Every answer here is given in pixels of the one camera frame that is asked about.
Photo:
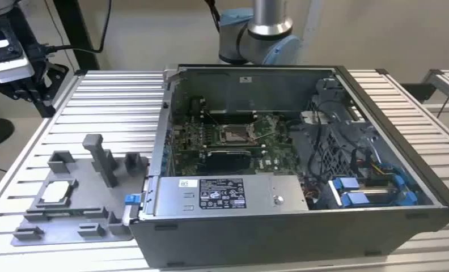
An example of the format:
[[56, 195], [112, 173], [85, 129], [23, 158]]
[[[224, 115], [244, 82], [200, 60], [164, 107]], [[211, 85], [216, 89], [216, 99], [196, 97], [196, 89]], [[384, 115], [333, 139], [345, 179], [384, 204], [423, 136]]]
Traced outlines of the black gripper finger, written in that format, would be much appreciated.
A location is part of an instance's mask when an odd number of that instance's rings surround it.
[[28, 102], [43, 103], [41, 95], [36, 90], [32, 78], [0, 83], [0, 93], [13, 100], [24, 99]]
[[47, 63], [37, 74], [37, 111], [41, 117], [53, 117], [56, 110], [52, 104], [55, 96], [69, 72], [65, 65]]

